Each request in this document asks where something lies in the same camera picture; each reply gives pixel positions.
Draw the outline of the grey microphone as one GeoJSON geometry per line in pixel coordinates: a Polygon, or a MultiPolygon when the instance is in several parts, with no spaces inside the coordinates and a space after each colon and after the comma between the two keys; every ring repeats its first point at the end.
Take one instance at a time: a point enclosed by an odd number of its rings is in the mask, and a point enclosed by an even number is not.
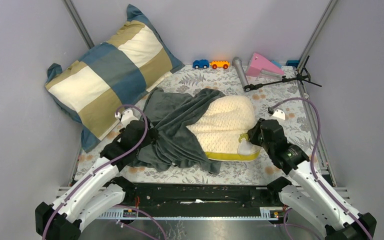
{"type": "Polygon", "coordinates": [[[239,57],[234,57],[232,60],[232,65],[234,69],[236,70],[236,73],[238,75],[239,81],[242,85],[242,88],[245,92],[249,92],[251,90],[249,82],[247,80],[245,71],[242,66],[242,60],[239,57]]]}

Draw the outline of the orange toy car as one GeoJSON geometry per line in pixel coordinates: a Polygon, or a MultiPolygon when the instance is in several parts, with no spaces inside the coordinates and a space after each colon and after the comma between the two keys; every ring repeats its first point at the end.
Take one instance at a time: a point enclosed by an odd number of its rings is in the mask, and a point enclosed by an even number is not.
{"type": "Polygon", "coordinates": [[[230,67],[230,62],[226,60],[211,61],[209,64],[213,69],[217,69],[217,68],[228,69],[230,67]]]}

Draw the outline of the blue toy car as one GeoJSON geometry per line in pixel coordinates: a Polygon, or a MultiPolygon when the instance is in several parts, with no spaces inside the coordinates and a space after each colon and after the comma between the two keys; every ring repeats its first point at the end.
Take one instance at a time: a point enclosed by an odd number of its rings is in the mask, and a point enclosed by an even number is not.
{"type": "Polygon", "coordinates": [[[207,59],[197,59],[192,63],[194,69],[207,69],[210,66],[210,62],[207,59]]]}

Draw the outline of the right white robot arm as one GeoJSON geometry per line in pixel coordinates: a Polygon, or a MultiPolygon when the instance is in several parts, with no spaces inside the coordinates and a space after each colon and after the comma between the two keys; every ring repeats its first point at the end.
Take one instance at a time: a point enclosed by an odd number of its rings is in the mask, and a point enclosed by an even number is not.
{"type": "Polygon", "coordinates": [[[377,221],[370,213],[360,213],[329,185],[308,155],[288,142],[280,120],[285,113],[268,110],[269,119],[259,119],[247,134],[251,144],[262,147],[271,162],[297,182],[299,191],[285,177],[272,181],[267,201],[273,206],[284,204],[319,230],[324,240],[371,240],[377,221]]]}

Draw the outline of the blue yellow checked pillow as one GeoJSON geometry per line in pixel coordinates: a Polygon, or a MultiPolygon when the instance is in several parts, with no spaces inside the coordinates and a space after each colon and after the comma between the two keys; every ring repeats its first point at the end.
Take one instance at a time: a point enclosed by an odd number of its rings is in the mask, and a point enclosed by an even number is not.
{"type": "Polygon", "coordinates": [[[109,40],[82,55],[67,69],[52,64],[45,88],[73,121],[82,125],[81,146],[93,150],[116,126],[115,112],[135,105],[165,77],[184,64],[136,6],[109,40]]]}

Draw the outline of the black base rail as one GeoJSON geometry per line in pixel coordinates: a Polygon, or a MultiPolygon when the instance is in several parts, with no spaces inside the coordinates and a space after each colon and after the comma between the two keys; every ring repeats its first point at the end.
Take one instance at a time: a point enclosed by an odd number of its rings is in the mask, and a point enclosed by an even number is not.
{"type": "Polygon", "coordinates": [[[282,211],[272,186],[135,183],[119,206],[153,209],[257,208],[282,211]]]}

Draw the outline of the black mini tripod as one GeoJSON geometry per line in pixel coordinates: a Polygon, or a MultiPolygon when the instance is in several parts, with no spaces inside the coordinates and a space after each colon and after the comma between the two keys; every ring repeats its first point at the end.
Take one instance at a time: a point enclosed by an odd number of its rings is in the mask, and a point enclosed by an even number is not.
{"type": "Polygon", "coordinates": [[[280,83],[289,83],[292,81],[298,81],[302,86],[304,85],[303,82],[306,82],[306,83],[309,83],[309,84],[312,84],[312,85],[315,85],[318,87],[322,87],[322,85],[311,81],[311,74],[308,72],[308,70],[306,68],[306,65],[307,65],[309,58],[310,58],[310,56],[308,55],[305,59],[305,62],[303,64],[302,68],[300,69],[300,71],[297,70],[296,77],[286,78],[286,76],[284,75],[284,76],[282,76],[281,80],[273,81],[273,82],[269,82],[269,83],[258,83],[258,84],[249,84],[248,80],[245,78],[245,82],[241,83],[242,88],[245,92],[249,92],[249,91],[260,89],[260,88],[265,87],[265,86],[280,84],[280,83]]]}

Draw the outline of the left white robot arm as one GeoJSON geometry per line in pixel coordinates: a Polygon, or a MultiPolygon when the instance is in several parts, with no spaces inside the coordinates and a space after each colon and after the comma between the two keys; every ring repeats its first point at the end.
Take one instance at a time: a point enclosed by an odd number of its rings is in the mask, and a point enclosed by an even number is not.
{"type": "Polygon", "coordinates": [[[67,192],[51,204],[40,203],[35,209],[36,232],[43,240],[77,240],[82,231],[104,212],[135,200],[135,187],[118,173],[137,157],[140,149],[156,139],[156,131],[142,110],[123,105],[115,117],[123,133],[108,144],[91,169],[67,192]]]}

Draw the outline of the blue block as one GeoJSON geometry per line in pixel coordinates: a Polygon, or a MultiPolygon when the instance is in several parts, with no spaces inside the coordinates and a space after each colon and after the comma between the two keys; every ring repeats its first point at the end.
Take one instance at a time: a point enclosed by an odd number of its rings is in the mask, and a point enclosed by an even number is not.
{"type": "Polygon", "coordinates": [[[286,66],[290,66],[290,67],[294,67],[294,68],[297,68],[300,64],[300,61],[299,60],[287,60],[285,65],[286,66]]]}

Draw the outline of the floral table cloth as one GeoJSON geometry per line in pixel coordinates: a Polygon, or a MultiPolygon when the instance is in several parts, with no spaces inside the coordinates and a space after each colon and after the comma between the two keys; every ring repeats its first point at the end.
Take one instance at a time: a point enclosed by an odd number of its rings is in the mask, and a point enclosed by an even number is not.
{"type": "MultiPolygon", "coordinates": [[[[190,65],[186,65],[180,71],[162,80],[158,87],[165,92],[187,93],[192,96],[204,88],[219,90],[227,96],[244,95],[252,102],[257,119],[269,117],[268,107],[301,95],[296,81],[244,92],[233,67],[204,70],[193,69],[190,65]]],[[[289,101],[279,108],[285,111],[285,121],[282,125],[288,140],[300,146],[306,154],[311,155],[315,136],[305,112],[304,103],[299,100],[289,101]]],[[[197,165],[191,168],[171,167],[163,172],[157,172],[148,167],[125,167],[121,175],[131,182],[263,186],[282,176],[283,172],[274,167],[266,153],[262,152],[253,161],[223,162],[220,173],[217,175],[209,174],[197,165]]]]}

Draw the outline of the cream pillow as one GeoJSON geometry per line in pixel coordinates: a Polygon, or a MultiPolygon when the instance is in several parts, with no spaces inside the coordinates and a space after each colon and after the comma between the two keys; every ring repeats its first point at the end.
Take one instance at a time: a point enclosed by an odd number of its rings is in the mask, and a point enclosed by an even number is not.
{"type": "Polygon", "coordinates": [[[248,137],[256,123],[252,102],[246,96],[229,95],[213,101],[202,117],[187,128],[208,159],[249,162],[256,160],[261,151],[248,137]]]}

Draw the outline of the zebra and grey pillowcase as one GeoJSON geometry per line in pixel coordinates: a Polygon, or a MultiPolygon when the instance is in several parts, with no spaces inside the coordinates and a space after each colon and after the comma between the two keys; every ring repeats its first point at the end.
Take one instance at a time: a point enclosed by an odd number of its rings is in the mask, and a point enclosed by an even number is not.
{"type": "Polygon", "coordinates": [[[211,103],[224,96],[221,91],[210,88],[203,88],[196,95],[165,92],[160,87],[152,90],[143,111],[159,138],[143,147],[130,166],[153,168],[158,172],[172,166],[181,169],[199,166],[205,172],[219,174],[221,163],[207,157],[188,126],[195,124],[211,103]]]}

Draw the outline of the pink triangular block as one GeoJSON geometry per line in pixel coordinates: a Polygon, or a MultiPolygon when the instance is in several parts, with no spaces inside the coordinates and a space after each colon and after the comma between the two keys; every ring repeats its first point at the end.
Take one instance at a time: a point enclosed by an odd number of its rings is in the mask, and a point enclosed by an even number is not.
{"type": "Polygon", "coordinates": [[[273,77],[282,77],[285,73],[280,67],[272,63],[270,60],[260,55],[259,53],[254,52],[248,63],[245,75],[250,77],[258,77],[260,74],[273,77]]]}

